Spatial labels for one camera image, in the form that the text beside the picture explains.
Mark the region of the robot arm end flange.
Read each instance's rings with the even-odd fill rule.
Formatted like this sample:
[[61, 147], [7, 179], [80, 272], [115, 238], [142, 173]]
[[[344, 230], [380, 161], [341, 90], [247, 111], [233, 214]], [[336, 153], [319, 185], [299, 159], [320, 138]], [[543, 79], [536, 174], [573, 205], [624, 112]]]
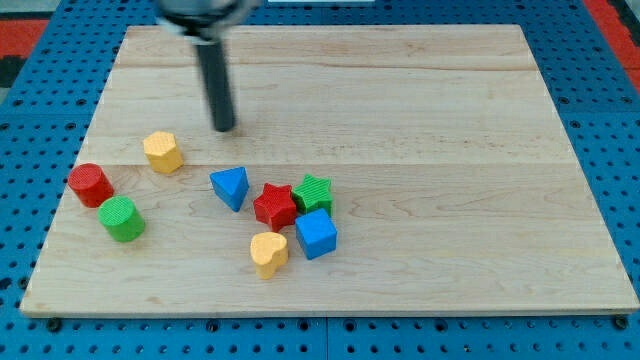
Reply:
[[243, 23], [261, 0], [155, 0], [157, 23], [197, 45], [215, 43]]

